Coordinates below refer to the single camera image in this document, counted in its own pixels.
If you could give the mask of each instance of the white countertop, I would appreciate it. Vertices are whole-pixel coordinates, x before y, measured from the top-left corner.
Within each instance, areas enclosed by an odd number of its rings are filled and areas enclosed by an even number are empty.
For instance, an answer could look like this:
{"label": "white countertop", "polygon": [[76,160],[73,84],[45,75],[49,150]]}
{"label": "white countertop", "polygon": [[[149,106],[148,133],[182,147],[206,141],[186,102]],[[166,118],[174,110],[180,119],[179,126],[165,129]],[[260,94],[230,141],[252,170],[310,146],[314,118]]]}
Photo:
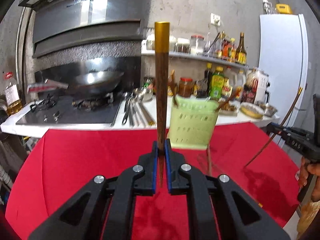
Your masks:
{"label": "white countertop", "polygon": [[[153,96],[152,101],[144,103],[145,108],[150,115],[156,120],[156,97]],[[170,126],[172,98],[168,97],[167,104],[167,128]],[[116,118],[115,125],[110,127],[109,124],[61,124],[61,125],[16,125],[16,122],[30,111],[29,105],[26,105],[18,113],[11,115],[0,126],[2,132],[17,134],[22,136],[30,136],[35,138],[41,138],[48,129],[66,129],[66,130],[139,130],[139,129],[156,129],[156,125],[144,127],[140,124],[139,127],[130,127],[129,120],[125,125],[122,125],[122,119],[124,117],[124,101],[120,105],[118,116]],[[243,113],[239,112],[238,116],[223,116],[219,115],[216,125],[234,124],[242,122],[253,122],[258,127],[264,127],[270,122],[278,122],[279,117],[276,115],[272,118],[264,116],[263,119],[257,120],[250,118]]]}

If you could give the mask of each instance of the wok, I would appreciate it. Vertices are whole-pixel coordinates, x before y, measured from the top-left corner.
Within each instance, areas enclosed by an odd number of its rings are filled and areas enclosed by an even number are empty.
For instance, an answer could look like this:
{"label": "wok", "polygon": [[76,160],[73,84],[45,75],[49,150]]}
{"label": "wok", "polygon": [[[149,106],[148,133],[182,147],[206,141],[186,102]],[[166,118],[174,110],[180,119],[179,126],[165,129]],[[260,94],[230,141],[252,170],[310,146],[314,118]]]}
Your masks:
{"label": "wok", "polygon": [[69,84],[46,80],[45,83],[34,83],[28,85],[28,93],[51,91],[59,87],[66,95],[77,98],[94,98],[112,92],[120,83],[123,72],[119,71],[99,71],[76,76]]}

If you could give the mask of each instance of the human hand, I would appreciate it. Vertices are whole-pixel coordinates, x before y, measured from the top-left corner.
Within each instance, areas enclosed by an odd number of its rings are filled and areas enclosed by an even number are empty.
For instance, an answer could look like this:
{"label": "human hand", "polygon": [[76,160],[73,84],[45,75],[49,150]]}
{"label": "human hand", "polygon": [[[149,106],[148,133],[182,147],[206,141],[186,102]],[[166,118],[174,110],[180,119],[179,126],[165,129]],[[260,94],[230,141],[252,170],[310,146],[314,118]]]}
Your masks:
{"label": "human hand", "polygon": [[[300,187],[304,187],[307,184],[307,179],[310,174],[320,176],[320,164],[309,164],[306,168],[306,159],[302,157],[301,159],[301,168],[298,184]],[[317,179],[316,186],[311,194],[312,200],[320,200],[320,178]]]}

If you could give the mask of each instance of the electrical outlet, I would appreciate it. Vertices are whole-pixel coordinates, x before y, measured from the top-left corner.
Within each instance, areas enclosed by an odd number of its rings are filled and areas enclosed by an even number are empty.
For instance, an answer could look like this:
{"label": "electrical outlet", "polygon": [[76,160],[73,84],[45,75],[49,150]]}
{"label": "electrical outlet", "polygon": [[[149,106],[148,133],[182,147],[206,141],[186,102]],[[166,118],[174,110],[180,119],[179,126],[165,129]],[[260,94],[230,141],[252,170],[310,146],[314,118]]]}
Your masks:
{"label": "electrical outlet", "polygon": [[211,13],[210,22],[212,25],[215,25],[217,27],[220,27],[221,24],[221,18],[219,15]]}

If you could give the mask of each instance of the red cap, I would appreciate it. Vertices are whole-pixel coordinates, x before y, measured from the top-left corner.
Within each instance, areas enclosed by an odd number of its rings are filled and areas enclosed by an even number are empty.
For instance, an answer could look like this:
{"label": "red cap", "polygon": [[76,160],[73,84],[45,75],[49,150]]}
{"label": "red cap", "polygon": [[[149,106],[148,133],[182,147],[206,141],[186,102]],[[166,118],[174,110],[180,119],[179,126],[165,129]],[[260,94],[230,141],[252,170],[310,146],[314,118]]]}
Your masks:
{"label": "red cap", "polygon": [[200,38],[200,39],[204,39],[204,36],[202,35],[192,35],[191,38]]}
{"label": "red cap", "polygon": [[180,78],[183,82],[192,82],[192,78]]}
{"label": "red cap", "polygon": [[4,79],[7,80],[13,76],[12,72],[8,72],[7,74],[4,75]]}

